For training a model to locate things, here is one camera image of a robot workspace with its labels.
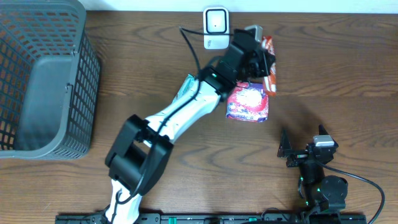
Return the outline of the red orange snack bag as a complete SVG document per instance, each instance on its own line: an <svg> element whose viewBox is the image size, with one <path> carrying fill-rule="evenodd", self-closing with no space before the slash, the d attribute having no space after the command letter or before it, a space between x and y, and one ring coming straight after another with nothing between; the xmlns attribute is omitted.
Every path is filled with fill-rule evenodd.
<svg viewBox="0 0 398 224"><path fill-rule="evenodd" d="M266 62L266 76L263 78L263 89L269 96L276 95L276 57L271 36L263 36L261 47L264 50Z"/></svg>

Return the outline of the red purple tissue pack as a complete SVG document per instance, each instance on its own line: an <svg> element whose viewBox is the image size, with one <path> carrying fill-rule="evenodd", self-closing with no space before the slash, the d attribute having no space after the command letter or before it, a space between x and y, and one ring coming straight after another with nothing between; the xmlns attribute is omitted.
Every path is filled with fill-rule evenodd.
<svg viewBox="0 0 398 224"><path fill-rule="evenodd" d="M261 123L268 119L269 97L259 83L238 82L227 100L226 117Z"/></svg>

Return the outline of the green snack packet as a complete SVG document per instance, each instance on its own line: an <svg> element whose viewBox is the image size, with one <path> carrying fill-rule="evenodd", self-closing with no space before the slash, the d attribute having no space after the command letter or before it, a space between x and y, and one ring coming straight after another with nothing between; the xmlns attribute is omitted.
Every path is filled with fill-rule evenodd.
<svg viewBox="0 0 398 224"><path fill-rule="evenodd" d="M191 74L188 74L182 86L174 97L172 103L188 101L198 89L198 79Z"/></svg>

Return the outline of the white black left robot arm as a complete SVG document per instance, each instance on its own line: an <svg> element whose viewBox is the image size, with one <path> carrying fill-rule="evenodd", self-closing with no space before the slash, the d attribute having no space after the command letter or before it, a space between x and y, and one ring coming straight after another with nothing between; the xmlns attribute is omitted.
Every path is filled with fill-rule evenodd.
<svg viewBox="0 0 398 224"><path fill-rule="evenodd" d="M105 159L113 186L107 223L134 223L142 197L164 173L174 142L227 100L238 82L269 75L275 57L265 49L262 27L236 29L232 36L226 53L200 67L181 98L146 119L134 114L125 121Z"/></svg>

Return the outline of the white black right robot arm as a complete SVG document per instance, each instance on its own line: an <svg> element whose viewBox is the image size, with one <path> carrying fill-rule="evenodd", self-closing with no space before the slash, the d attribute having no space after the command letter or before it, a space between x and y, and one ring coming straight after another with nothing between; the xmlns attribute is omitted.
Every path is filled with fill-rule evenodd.
<svg viewBox="0 0 398 224"><path fill-rule="evenodd" d="M287 131L282 131L277 157L287 159L288 168L299 168L298 192L313 213L338 213L346 207L348 182L335 175L326 176L324 172L337 148L337 142L322 125L313 141L301 150L293 149Z"/></svg>

